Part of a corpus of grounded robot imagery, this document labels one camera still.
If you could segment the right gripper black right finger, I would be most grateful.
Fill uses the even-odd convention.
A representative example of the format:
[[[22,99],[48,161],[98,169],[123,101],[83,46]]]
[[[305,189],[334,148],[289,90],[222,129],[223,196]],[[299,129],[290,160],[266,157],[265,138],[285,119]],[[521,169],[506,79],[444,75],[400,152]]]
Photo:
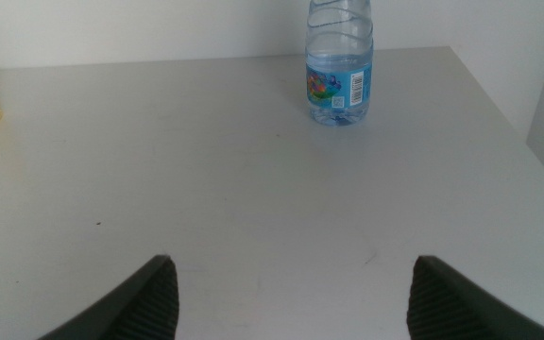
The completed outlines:
[[[406,324],[416,340],[544,340],[544,326],[430,255],[415,261]]]

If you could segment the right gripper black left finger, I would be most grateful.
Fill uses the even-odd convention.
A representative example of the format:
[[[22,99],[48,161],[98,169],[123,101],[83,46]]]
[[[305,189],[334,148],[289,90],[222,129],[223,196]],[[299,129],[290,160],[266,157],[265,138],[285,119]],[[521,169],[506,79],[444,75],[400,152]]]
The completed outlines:
[[[89,308],[43,336],[46,340],[174,340],[179,323],[177,269],[156,255]]]

